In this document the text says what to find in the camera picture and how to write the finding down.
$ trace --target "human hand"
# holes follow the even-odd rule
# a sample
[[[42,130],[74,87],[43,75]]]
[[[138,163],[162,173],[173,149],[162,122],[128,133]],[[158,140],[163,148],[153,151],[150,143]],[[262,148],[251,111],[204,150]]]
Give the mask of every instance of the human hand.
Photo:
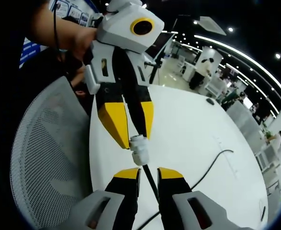
[[[75,94],[80,98],[84,98],[85,95],[86,95],[86,93],[84,91],[81,91],[81,90],[75,91]]]
[[[77,59],[83,61],[87,49],[96,38],[96,33],[97,29],[84,26],[76,33],[72,53]]]

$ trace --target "office desk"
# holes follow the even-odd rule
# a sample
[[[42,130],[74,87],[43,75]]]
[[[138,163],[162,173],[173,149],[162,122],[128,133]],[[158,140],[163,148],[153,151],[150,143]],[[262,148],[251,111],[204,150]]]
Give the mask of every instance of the office desk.
[[[217,103],[206,97],[168,87],[150,85],[154,121],[149,142],[149,168],[157,183],[157,168],[179,171],[193,186],[216,155],[230,149],[195,187],[227,210],[228,218],[241,227],[258,229],[264,206],[267,223],[268,201],[260,168],[245,138]],[[136,135],[128,117],[129,135]],[[134,168],[131,151],[123,150],[107,133],[93,105],[90,125],[90,170],[94,190],[105,189],[113,175]],[[157,201],[144,172],[141,173],[138,213],[133,229],[158,212]],[[146,230],[162,230],[160,216]]]

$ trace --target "yellow robot panel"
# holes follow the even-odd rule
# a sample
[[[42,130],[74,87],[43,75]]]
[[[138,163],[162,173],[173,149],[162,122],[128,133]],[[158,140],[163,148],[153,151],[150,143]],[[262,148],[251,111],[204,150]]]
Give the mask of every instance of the yellow robot panel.
[[[114,175],[114,177],[124,179],[136,179],[139,168],[122,170]]]
[[[132,22],[130,30],[135,35],[147,35],[154,30],[154,21],[150,18],[138,18]]]
[[[141,102],[142,109],[146,120],[146,135],[150,139],[151,128],[153,123],[154,107],[152,102]]]
[[[120,147],[128,149],[130,146],[124,103],[105,103],[99,109],[98,117]]]
[[[160,175],[162,179],[175,179],[175,178],[183,178],[183,175],[178,171],[166,168],[158,168],[160,171]]]

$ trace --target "black wire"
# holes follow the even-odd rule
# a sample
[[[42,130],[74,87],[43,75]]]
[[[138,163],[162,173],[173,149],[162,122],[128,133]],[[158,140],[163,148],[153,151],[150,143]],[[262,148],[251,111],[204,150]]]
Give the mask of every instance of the black wire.
[[[148,223],[151,222],[151,220],[153,220],[155,217],[157,217],[160,214],[160,212],[155,213],[153,216],[151,216],[145,223],[143,223],[143,225],[141,225],[139,228],[137,228],[137,230],[141,230],[143,229]]]
[[[209,166],[209,168],[206,170],[206,172],[204,173],[204,175],[200,178],[200,180],[198,180],[198,182],[193,186],[191,187],[191,190],[195,188],[195,186],[197,186],[203,179],[204,177],[207,175],[207,173],[210,171],[210,169],[212,168],[212,166],[214,165],[214,163],[216,162],[216,160],[218,159],[218,157],[224,153],[224,152],[233,152],[232,150],[230,149],[225,149],[221,152],[218,153],[218,155],[215,157],[214,161],[212,162],[211,166]],[[155,217],[157,217],[158,215],[160,214],[160,212],[157,212],[155,213],[153,216],[151,216],[145,223],[143,223],[143,225],[141,225],[139,228],[137,228],[137,230],[141,230],[143,229],[148,223],[151,222],[151,220],[153,220]]]
[[[154,192],[155,198],[156,198],[156,200],[157,200],[157,202],[158,202],[158,201],[159,201],[159,198],[158,198],[158,190],[157,190],[156,184],[154,183],[154,180],[153,180],[152,174],[151,174],[151,172],[150,172],[150,170],[149,170],[149,167],[148,167],[147,164],[146,164],[146,165],[143,165],[142,167],[143,167],[143,169],[144,169],[144,171],[145,171],[145,173],[146,173],[146,177],[147,177],[148,180],[149,180],[149,183],[150,183],[151,188],[152,188],[152,190],[153,190],[153,192]]]
[[[55,39],[55,45],[56,45],[57,51],[59,53],[59,59],[60,59],[61,63],[64,63],[63,59],[62,59],[62,54],[59,50],[59,39],[58,39],[58,35],[57,35],[57,30],[56,30],[56,7],[57,7],[57,0],[55,0],[55,2],[54,2],[54,9],[53,9],[54,39]]]

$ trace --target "ceiling light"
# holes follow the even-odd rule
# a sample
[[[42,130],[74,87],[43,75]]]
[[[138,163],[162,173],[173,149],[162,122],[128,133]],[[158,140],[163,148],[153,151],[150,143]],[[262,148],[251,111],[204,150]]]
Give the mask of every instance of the ceiling light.
[[[240,56],[244,57],[245,59],[249,60],[250,62],[252,62],[254,65],[256,65],[258,68],[260,68],[264,73],[266,73],[276,84],[277,86],[281,89],[281,84],[280,82],[268,71],[266,70],[264,67],[262,67],[257,61],[255,61],[254,59],[250,58],[248,55],[244,54],[243,52],[229,46],[229,45],[226,45],[222,42],[218,42],[216,40],[213,40],[213,39],[210,39],[210,38],[207,38],[207,37],[203,37],[203,36],[199,36],[199,35],[195,35],[194,36],[195,38],[199,38],[199,39],[203,39],[203,40],[206,40],[206,41],[209,41],[209,42],[213,42],[215,44],[218,44],[220,46],[223,46],[227,49],[230,49],[232,50],[233,52],[239,54]]]
[[[270,113],[272,114],[272,116],[274,117],[274,119],[276,118],[276,115],[274,114],[274,112],[272,110],[270,110]]]
[[[189,46],[189,45],[187,45],[187,44],[182,44],[182,46],[186,46],[186,47],[188,47],[188,48],[192,48],[192,49],[195,49],[195,50],[197,50],[197,51],[199,51],[199,52],[203,52],[203,50],[201,50],[201,49],[198,49],[198,48],[196,48],[196,47],[193,47],[193,46]]]
[[[245,83],[245,81],[244,81],[240,76],[237,76],[237,78],[238,78],[239,80],[241,80],[241,82],[244,83],[246,86],[249,85],[248,83]]]
[[[241,76],[243,76],[246,80],[248,80],[259,92],[261,92],[261,94],[264,95],[265,98],[267,98],[267,95],[256,85],[254,84],[246,75],[244,75],[242,72],[240,72],[239,70],[237,70],[236,68],[234,68],[233,66],[231,66],[230,64],[226,64],[229,68],[231,68],[232,70],[236,71],[237,73],[239,73]],[[271,106],[274,108],[274,110],[277,112],[277,114],[279,114],[280,112],[278,111],[278,109],[275,107],[275,105],[270,101]]]

